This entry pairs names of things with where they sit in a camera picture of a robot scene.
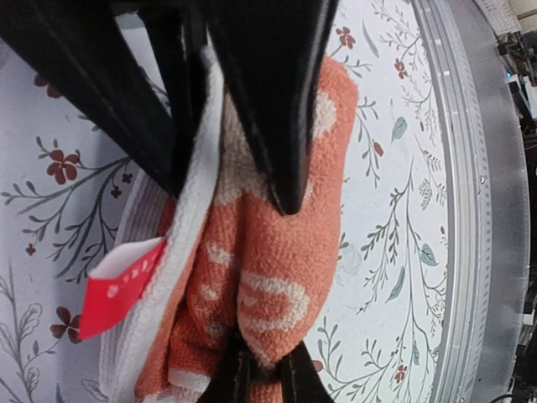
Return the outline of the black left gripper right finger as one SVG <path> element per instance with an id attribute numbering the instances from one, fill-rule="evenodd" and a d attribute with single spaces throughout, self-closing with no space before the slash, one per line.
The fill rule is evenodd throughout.
<path id="1" fill-rule="evenodd" d="M 284 403 L 331 403 L 304 342 L 282 358 L 279 373 Z"/>

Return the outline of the floral table cover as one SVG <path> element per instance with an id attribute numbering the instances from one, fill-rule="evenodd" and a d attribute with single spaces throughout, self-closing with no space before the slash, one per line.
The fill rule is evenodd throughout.
<path id="1" fill-rule="evenodd" d="M 357 83 L 334 285 L 307 345 L 338 402 L 426 402 L 441 344 L 446 164 L 413 5 L 343 1 L 327 54 Z M 1 48 L 1 399 L 103 402 L 77 322 L 137 166 Z"/>

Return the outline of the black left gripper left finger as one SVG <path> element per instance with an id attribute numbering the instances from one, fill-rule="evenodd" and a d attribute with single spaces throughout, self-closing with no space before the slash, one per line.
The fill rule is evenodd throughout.
<path id="1" fill-rule="evenodd" d="M 202 403 L 248 403 L 250 399 L 252 354 L 241 335 L 233 335 L 209 385 Z"/>

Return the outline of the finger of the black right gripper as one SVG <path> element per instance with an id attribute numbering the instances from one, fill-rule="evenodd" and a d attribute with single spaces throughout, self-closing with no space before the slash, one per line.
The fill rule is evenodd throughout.
<path id="1" fill-rule="evenodd" d="M 147 29 L 163 104 L 117 25 Z M 206 99 L 206 26 L 193 1 L 4 1 L 1 37 L 171 196 L 186 180 Z"/>
<path id="2" fill-rule="evenodd" d="M 315 98 L 336 1 L 204 1 L 202 11 L 258 172 L 295 215 L 310 172 Z"/>

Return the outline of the aluminium front rail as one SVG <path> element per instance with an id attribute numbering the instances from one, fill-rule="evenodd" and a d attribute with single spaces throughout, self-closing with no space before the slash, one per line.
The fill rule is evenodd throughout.
<path id="1" fill-rule="evenodd" d="M 431 399 L 508 391 L 529 280 L 522 135 L 493 32 L 472 1 L 416 1 L 448 182 L 446 313 Z"/>

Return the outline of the orange patterned towel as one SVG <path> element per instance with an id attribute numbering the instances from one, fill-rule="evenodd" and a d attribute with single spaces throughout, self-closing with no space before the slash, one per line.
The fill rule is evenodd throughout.
<path id="1" fill-rule="evenodd" d="M 211 49 L 209 98 L 177 201 L 140 174 L 116 247 L 91 271 L 81 337 L 99 337 L 111 402 L 201 402 L 233 335 L 252 354 L 249 402 L 283 402 L 279 363 L 328 297 L 358 89 L 322 62 L 300 212 L 272 205 Z"/>

